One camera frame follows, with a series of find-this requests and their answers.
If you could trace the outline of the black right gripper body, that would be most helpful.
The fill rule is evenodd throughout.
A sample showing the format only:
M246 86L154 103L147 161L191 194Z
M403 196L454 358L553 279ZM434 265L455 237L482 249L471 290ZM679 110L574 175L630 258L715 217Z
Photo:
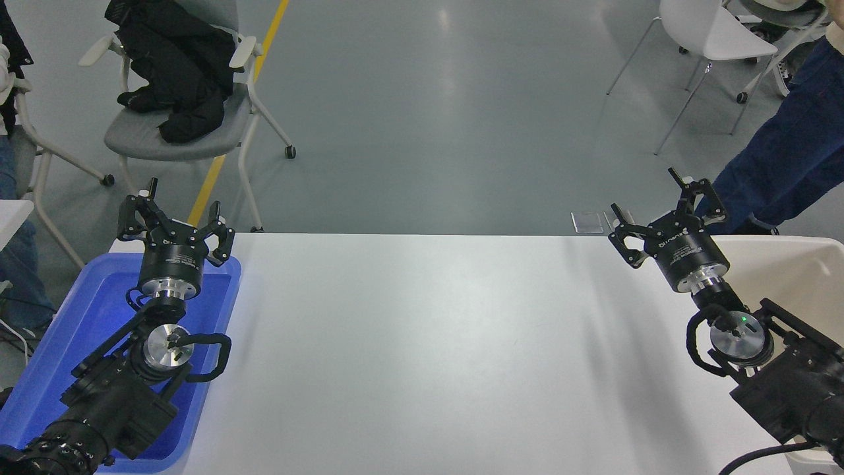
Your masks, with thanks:
M694 214L666 214L650 224L660 236L650 243L657 266L674 290L688 290L687 278L699 269L724 276L729 261Z

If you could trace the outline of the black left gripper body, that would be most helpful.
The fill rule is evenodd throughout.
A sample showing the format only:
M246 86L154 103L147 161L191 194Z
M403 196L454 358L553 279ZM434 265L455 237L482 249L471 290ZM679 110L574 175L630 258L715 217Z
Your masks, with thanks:
M145 238L140 285L172 278L200 286L207 255L207 244L192 226L178 224L174 230L152 228Z

